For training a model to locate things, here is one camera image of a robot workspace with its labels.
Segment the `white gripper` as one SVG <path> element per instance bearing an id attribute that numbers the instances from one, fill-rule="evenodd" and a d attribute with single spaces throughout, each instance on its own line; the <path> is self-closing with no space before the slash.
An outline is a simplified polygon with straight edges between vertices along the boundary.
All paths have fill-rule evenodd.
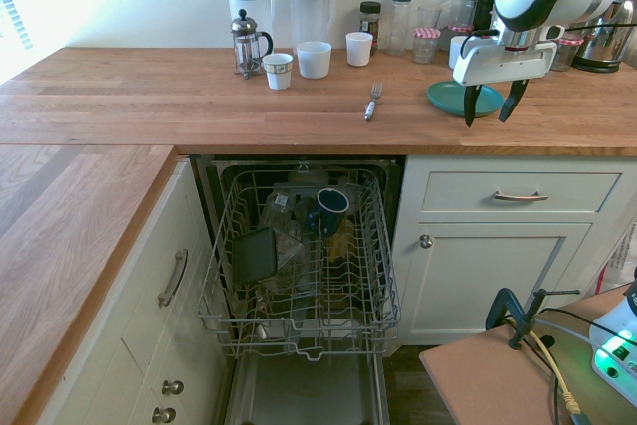
<path id="1" fill-rule="evenodd" d="M 461 44 L 453 80 L 464 88 L 464 120 L 471 127 L 482 85 L 512 82 L 500 109 L 506 122 L 522 99 L 530 79 L 543 77 L 556 53 L 557 27 L 513 32 L 504 28 L 498 36 L 471 37 Z"/>

